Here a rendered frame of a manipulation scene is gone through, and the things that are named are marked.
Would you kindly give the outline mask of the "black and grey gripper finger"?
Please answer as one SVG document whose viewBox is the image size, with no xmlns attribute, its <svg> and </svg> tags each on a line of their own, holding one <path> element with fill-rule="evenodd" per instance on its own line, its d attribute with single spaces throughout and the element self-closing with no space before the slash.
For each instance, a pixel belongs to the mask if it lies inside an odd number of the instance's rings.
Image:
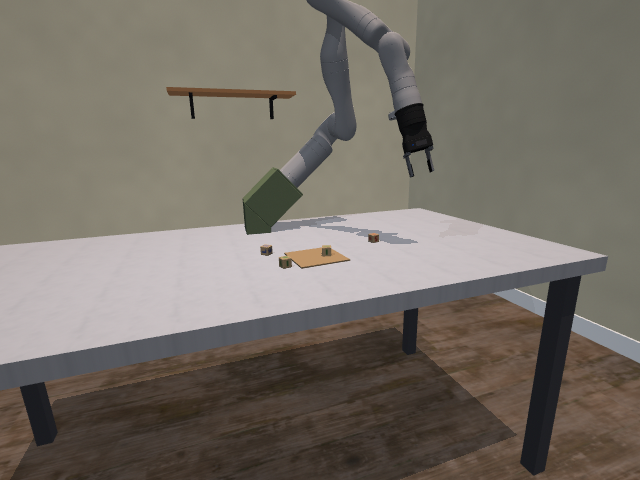
<svg viewBox="0 0 640 480">
<path fill-rule="evenodd" d="M 412 165 L 410 163 L 410 159 L 409 156 L 411 155 L 411 152 L 407 152 L 403 158 L 406 160 L 406 164 L 407 164 L 407 168 L 408 168 L 408 172 L 409 172 L 409 176 L 413 177 L 414 173 L 413 173 L 413 169 L 412 169 Z"/>
<path fill-rule="evenodd" d="M 431 154 L 430 154 L 430 151 L 432 149 L 434 149 L 433 146 L 430 146 L 425 150 L 429 172 L 433 172 L 434 171 L 434 167 L 433 167 L 433 163 L 432 163 L 432 159 L 431 159 Z"/>
</svg>

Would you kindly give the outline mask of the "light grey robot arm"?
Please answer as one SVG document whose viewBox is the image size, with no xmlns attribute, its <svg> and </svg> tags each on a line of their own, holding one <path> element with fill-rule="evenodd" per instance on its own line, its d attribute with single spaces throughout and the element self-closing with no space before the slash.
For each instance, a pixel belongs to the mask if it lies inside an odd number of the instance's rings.
<svg viewBox="0 0 640 480">
<path fill-rule="evenodd" d="M 336 139 L 351 140 L 356 132 L 345 27 L 379 54 L 392 95 L 405 87 L 417 87 L 407 61 L 410 56 L 409 44 L 375 14 L 348 0 L 306 1 L 327 15 L 320 62 L 335 112 L 325 119 L 313 137 L 280 170 L 296 188 L 332 153 L 331 146 Z"/>
</svg>

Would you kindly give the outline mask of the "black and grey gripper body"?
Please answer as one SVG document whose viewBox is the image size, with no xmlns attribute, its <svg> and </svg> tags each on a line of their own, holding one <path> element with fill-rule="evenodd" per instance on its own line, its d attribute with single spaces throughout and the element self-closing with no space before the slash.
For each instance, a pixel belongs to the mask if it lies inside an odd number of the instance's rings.
<svg viewBox="0 0 640 480">
<path fill-rule="evenodd" d="M 396 120 L 403 137 L 404 154 L 417 152 L 433 146 L 431 134 L 427 130 L 427 121 L 416 86 L 398 90 L 392 95 L 394 110 L 389 120 Z"/>
</svg>

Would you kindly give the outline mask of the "tan square mat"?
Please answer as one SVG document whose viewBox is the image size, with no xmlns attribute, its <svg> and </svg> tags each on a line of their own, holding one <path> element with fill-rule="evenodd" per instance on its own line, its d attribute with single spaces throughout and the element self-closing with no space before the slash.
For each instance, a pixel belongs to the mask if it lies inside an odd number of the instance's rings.
<svg viewBox="0 0 640 480">
<path fill-rule="evenodd" d="M 322 256 L 322 247 L 307 249 L 301 251 L 287 252 L 286 256 L 292 258 L 292 261 L 301 269 L 350 261 L 349 258 L 331 249 L 331 256 Z"/>
</svg>

